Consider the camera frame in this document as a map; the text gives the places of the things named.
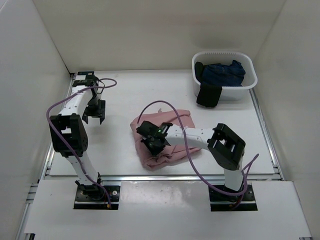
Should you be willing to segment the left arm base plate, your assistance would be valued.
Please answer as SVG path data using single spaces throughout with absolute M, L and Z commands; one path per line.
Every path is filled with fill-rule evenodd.
M 73 208 L 75 210 L 118 210 L 121 186 L 104 185 L 106 193 L 97 185 L 83 185 L 77 180 Z

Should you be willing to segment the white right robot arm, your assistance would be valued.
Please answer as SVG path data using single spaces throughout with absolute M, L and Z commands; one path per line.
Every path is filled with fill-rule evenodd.
M 227 125 L 219 123 L 214 128 L 186 128 L 164 122 L 157 126 L 143 121 L 136 132 L 151 153 L 157 156 L 166 146 L 184 145 L 186 150 L 199 148 L 209 151 L 217 164 L 224 170 L 224 189 L 206 184 L 218 193 L 236 200 L 247 190 L 247 180 L 242 168 L 246 143 Z

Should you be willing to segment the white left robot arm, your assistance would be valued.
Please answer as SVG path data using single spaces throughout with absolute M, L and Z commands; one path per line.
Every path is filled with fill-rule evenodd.
M 78 72 L 71 88 L 76 95 L 57 115 L 49 117 L 54 150 L 72 165 L 78 176 L 78 189 L 95 201 L 106 196 L 105 188 L 87 154 L 89 140 L 83 123 L 88 123 L 89 117 L 98 118 L 100 123 L 105 119 L 106 101 L 96 88 L 99 81 L 93 71 Z

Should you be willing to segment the pink trousers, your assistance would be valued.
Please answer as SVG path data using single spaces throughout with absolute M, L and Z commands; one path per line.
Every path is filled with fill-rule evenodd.
M 130 123 L 130 128 L 135 142 L 135 149 L 139 160 L 145 169 L 149 171 L 159 170 L 166 166 L 179 164 L 187 157 L 184 144 L 166 146 L 159 155 L 153 157 L 147 147 L 141 142 L 142 136 L 136 132 L 137 125 L 141 125 L 143 121 L 149 121 L 156 126 L 160 126 L 162 123 L 179 125 L 179 121 L 175 112 L 171 110 L 167 112 L 144 114 L 140 118 L 140 121 L 138 121 L 138 118 L 135 118 Z

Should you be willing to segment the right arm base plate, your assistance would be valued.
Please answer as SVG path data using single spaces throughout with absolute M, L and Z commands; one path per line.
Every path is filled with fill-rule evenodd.
M 212 188 L 208 188 L 211 212 L 249 212 L 257 211 L 257 203 L 253 186 L 247 185 L 243 196 L 228 196 L 221 194 Z

